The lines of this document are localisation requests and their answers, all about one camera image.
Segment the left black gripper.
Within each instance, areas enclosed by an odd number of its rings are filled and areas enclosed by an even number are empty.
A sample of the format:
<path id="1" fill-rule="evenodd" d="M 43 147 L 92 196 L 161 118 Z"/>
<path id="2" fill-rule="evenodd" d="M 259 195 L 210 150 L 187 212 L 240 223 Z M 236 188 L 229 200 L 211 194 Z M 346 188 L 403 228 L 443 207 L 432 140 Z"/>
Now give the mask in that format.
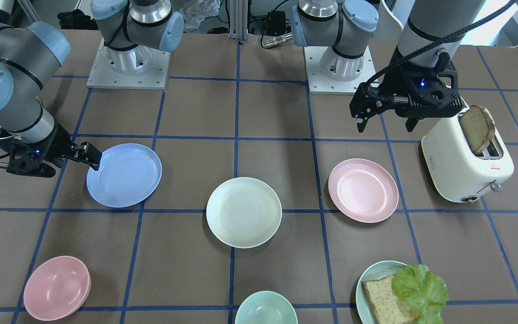
<path id="1" fill-rule="evenodd" d="M 349 103 L 359 133 L 372 117 L 389 109 L 407 119 L 409 133 L 425 118 L 453 117 L 463 109 L 458 74 L 450 57 L 438 57 L 434 67 L 403 62 L 386 72 L 378 87 L 371 83 L 361 83 Z"/>

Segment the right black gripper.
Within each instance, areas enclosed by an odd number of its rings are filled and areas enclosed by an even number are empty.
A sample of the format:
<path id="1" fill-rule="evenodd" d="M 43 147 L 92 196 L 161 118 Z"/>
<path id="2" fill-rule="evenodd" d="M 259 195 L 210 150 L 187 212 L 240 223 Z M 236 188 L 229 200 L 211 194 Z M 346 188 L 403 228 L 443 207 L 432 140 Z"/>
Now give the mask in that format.
<path id="1" fill-rule="evenodd" d="M 102 152 L 90 142 L 77 145 L 60 124 L 55 124 L 51 133 L 39 142 L 28 144 L 14 138 L 9 152 L 0 156 L 0 169 L 13 175 L 53 178 L 54 167 L 61 168 L 66 158 L 98 171 Z"/>

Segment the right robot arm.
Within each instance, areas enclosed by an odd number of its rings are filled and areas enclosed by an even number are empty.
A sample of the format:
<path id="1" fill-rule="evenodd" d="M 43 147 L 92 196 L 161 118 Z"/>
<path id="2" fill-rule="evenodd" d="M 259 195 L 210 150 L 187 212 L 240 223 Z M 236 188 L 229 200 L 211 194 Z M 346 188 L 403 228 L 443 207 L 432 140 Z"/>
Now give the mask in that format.
<path id="1" fill-rule="evenodd" d="M 144 71 L 150 64 L 149 49 L 171 53 L 183 36 L 184 17 L 169 0 L 93 0 L 90 11 L 109 62 L 122 74 Z M 0 169 L 52 178 L 68 159 L 98 171 L 101 151 L 89 142 L 73 142 L 39 99 L 70 55 L 70 43 L 43 21 L 18 29 L 8 24 L 8 17 L 0 2 L 0 127 L 12 137 L 0 156 Z"/>

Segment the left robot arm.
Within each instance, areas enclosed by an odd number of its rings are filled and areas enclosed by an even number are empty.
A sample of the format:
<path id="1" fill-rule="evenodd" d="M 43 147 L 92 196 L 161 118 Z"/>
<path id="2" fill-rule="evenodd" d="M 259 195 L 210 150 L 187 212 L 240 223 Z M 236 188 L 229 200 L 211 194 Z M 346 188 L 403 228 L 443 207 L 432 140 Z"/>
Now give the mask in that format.
<path id="1" fill-rule="evenodd" d="M 448 118 L 463 109 L 458 74 L 451 61 L 482 0 L 416 0 L 388 66 L 358 87 L 349 104 L 363 132 L 369 119 L 392 109 L 412 132 L 424 118 Z M 337 63 L 361 62 L 380 22 L 366 0 L 300 0 L 292 8 L 297 46 L 329 48 L 327 74 Z"/>

